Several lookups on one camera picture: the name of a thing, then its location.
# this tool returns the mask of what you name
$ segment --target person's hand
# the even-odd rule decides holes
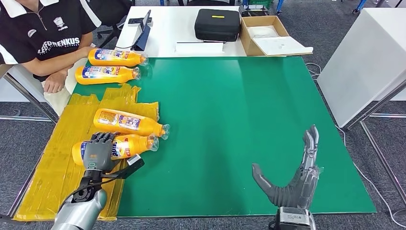
[[[56,93],[63,89],[68,72],[61,70],[49,75],[45,80],[44,92]]]
[[[97,47],[85,46],[85,47],[80,48],[79,51],[84,58],[87,58],[92,49],[97,49]]]

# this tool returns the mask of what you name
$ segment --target orange bottle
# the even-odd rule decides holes
[[[148,56],[134,51],[110,49],[93,49],[89,53],[89,62],[94,66],[128,66],[147,65]]]
[[[126,83],[141,78],[138,67],[130,69],[124,66],[80,66],[75,72],[76,81],[82,85],[102,83]]]
[[[85,148],[90,141],[78,142],[72,147],[73,161],[77,165],[83,165]],[[159,140],[154,135],[141,137],[136,134],[117,136],[113,142],[112,160],[125,159],[141,154],[147,150],[157,151]]]
[[[154,134],[168,139],[170,125],[161,125],[149,117],[139,116],[113,109],[98,109],[93,123],[108,132],[120,132],[148,136]]]

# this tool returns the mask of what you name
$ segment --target gray carpet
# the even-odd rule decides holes
[[[177,5],[171,0],[167,5]],[[322,67],[337,48],[342,38],[356,19],[352,10],[359,1],[346,0],[286,0],[280,19],[289,34],[305,46],[313,46],[314,54],[304,56],[306,62],[314,62]],[[158,0],[137,1],[137,5],[159,5]],[[369,0],[366,7],[374,7]],[[94,42],[102,40],[95,37]],[[114,48],[116,40],[105,48]],[[13,109],[20,109],[22,115],[37,115],[40,112],[28,103],[0,103],[0,114],[11,115]],[[405,102],[390,102],[383,112],[406,113]],[[381,150],[393,170],[406,188],[406,162],[404,157],[406,143],[405,119],[369,118],[366,122],[375,136]],[[0,121],[2,139],[0,140],[0,212],[7,213],[19,189],[45,147],[53,125],[46,122]],[[392,209],[404,208],[395,187],[383,169],[379,159],[369,144],[362,128],[357,125],[347,133],[347,148],[354,162],[369,177],[388,201]],[[387,215],[387,207],[374,189],[364,180],[364,184],[373,200],[378,213],[370,215],[317,215],[316,225],[320,230],[395,230],[395,225]],[[396,218],[406,225],[406,218]],[[121,219],[114,222],[98,221],[96,230],[266,230],[271,217],[238,218],[161,218],[161,219]],[[35,222],[27,226],[0,224],[0,230],[42,230],[50,229],[51,222]]]

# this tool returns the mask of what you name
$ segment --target green mat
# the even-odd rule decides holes
[[[171,125],[157,152],[125,181],[120,217],[275,214],[251,164],[280,186],[302,160],[303,132],[316,124],[324,167],[310,210],[375,212],[351,158],[300,57],[151,58],[139,102],[160,103]],[[97,94],[117,84],[83,86]]]

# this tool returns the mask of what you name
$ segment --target bottle label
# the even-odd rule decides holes
[[[118,122],[120,127],[138,130],[139,123],[141,119],[132,116],[124,116],[115,113],[110,113],[106,111],[102,111],[97,119],[99,123],[107,124],[107,125],[115,125]]]
[[[85,156],[85,148],[88,143],[90,143],[90,141],[87,140],[87,141],[82,142],[82,144],[80,145],[80,155],[82,156],[82,160],[83,160],[83,157]]]
[[[121,60],[127,59],[130,51],[121,51],[121,50],[109,50],[109,49],[98,49],[94,53],[94,59],[96,60]]]
[[[97,121],[102,124],[115,125],[118,121],[118,114],[102,111]]]
[[[115,78],[118,77],[120,67],[86,66],[82,71],[83,78]]]
[[[118,125],[120,127],[138,130],[140,119],[132,116],[120,115],[118,118]]]
[[[116,140],[113,143],[112,158],[121,159],[124,156],[131,157],[128,138],[125,138],[124,141]]]

